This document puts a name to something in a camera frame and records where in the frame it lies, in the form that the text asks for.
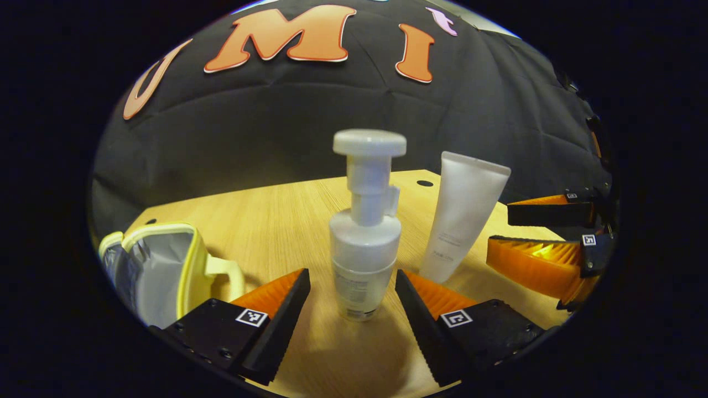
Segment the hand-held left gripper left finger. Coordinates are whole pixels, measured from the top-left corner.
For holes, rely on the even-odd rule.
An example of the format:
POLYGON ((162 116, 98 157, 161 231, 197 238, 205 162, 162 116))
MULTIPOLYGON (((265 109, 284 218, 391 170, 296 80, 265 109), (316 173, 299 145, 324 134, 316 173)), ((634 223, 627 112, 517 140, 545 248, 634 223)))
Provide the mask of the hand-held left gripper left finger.
POLYGON ((294 270, 231 301, 205 300, 167 327, 163 342, 232 377, 275 380, 310 293, 308 269, 294 270))

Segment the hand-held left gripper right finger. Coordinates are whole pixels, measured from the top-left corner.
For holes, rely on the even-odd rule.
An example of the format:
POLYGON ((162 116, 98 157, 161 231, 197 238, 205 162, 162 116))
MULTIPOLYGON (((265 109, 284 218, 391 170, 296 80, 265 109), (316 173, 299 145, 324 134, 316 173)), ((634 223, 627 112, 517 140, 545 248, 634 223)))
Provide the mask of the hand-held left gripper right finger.
POLYGON ((502 300, 476 302, 409 270, 395 290, 440 387, 496 377, 552 334, 502 300))

